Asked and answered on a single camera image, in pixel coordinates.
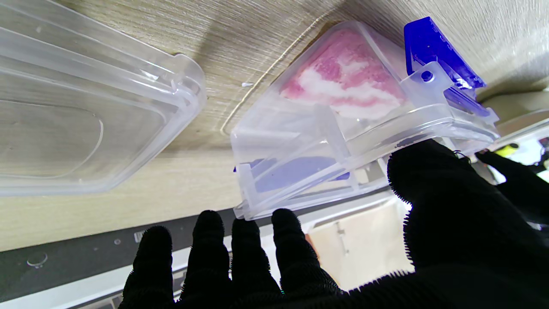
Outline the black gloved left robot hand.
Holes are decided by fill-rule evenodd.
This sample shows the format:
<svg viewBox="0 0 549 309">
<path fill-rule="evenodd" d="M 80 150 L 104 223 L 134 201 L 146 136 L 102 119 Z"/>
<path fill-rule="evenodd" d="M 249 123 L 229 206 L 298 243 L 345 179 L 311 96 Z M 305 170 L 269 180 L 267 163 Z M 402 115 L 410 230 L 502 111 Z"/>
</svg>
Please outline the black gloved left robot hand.
<svg viewBox="0 0 549 309">
<path fill-rule="evenodd" d="M 505 182 L 495 187 L 523 213 L 528 221 L 548 225 L 548 182 L 540 178 L 529 166 L 494 152 L 478 152 L 475 156 L 483 164 L 491 166 L 505 177 Z"/>
</svg>

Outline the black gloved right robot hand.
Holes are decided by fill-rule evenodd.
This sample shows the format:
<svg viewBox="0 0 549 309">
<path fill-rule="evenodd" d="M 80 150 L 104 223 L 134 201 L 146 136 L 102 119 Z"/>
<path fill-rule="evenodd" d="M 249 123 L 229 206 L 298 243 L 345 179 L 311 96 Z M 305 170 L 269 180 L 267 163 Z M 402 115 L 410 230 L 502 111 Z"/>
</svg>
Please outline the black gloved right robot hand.
<svg viewBox="0 0 549 309">
<path fill-rule="evenodd" d="M 548 247 L 518 209 L 465 160 L 431 139 L 391 154 L 388 180 L 412 206 L 404 244 L 412 273 L 345 291 L 321 267 L 298 217 L 272 214 L 281 282 L 270 274 L 254 221 L 232 225 L 230 259 L 220 215 L 200 213 L 179 300 L 172 239 L 145 231 L 121 309 L 546 309 Z"/>
</svg>

